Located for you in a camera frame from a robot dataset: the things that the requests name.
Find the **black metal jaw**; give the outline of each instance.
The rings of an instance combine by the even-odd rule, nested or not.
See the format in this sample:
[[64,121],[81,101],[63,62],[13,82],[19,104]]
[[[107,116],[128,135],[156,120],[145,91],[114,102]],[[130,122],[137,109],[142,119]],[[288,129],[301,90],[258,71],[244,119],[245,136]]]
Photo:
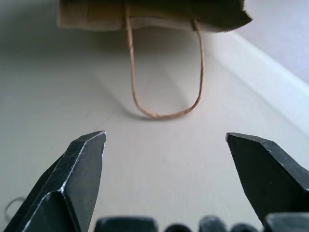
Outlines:
[[[104,131],[84,135],[40,177],[5,232],[86,232],[98,196]],[[255,136],[228,133],[244,192],[266,232],[309,231],[309,172],[276,143]],[[257,232],[239,224],[232,232]],[[157,232],[149,217],[99,219],[95,232]],[[165,232],[190,232],[171,225]],[[199,232],[227,232],[217,217],[200,221]]]

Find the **wall baseboard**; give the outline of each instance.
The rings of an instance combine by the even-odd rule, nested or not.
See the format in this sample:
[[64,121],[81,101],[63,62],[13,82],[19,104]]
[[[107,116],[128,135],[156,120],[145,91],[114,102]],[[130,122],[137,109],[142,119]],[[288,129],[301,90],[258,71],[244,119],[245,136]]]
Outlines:
[[307,84],[235,32],[209,34],[205,44],[211,55],[309,137]]

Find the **bag handle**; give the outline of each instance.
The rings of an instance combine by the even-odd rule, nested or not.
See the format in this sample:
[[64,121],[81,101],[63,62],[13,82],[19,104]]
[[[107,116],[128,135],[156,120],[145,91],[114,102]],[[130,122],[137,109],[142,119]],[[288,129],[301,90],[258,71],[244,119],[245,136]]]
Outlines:
[[199,104],[201,98],[202,98],[202,91],[203,91],[203,85],[204,85],[204,70],[205,70],[205,58],[204,58],[204,46],[203,46],[203,41],[202,41],[202,36],[200,32],[199,25],[197,23],[196,19],[192,20],[192,24],[194,29],[197,32],[197,37],[199,40],[199,45],[200,45],[200,54],[201,54],[201,71],[200,71],[200,81],[199,81],[199,91],[198,91],[198,97],[195,101],[195,103],[189,107],[186,110],[179,111],[177,113],[173,113],[170,115],[160,115],[155,112],[152,112],[145,107],[140,102],[140,98],[137,94],[137,88],[136,88],[136,79],[135,79],[135,66],[134,66],[134,47],[133,47],[133,36],[132,36],[132,26],[131,26],[131,21],[130,21],[130,9],[129,9],[129,4],[126,2],[126,31],[127,31],[127,40],[128,40],[128,47],[130,50],[130,59],[131,59],[131,87],[132,87],[132,94],[133,94],[133,99],[136,107],[146,116],[154,118],[154,119],[172,119],[172,118],[177,118],[184,116],[191,111],[193,111],[197,105]]

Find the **metal ring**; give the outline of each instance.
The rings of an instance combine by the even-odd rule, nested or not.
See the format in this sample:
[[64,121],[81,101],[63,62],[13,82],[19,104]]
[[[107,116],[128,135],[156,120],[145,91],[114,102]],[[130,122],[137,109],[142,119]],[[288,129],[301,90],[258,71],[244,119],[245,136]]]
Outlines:
[[26,200],[25,197],[16,197],[15,199],[13,199],[4,209],[4,216],[5,219],[10,222],[12,219],[10,218],[10,215],[8,214],[8,210],[10,208],[10,206],[14,203],[14,202],[24,202]]

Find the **brown paper bag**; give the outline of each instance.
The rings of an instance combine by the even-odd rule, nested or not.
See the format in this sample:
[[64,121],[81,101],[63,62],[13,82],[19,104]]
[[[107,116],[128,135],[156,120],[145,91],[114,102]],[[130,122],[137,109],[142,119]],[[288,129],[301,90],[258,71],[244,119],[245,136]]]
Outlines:
[[[127,30],[131,57],[133,98],[138,109],[152,118],[175,118],[191,112],[200,102],[204,76],[204,50],[201,31],[230,31],[249,23],[243,0],[60,0],[61,27],[95,31]],[[157,26],[195,30],[201,50],[200,89],[196,102],[171,115],[145,109],[135,86],[132,29]]]

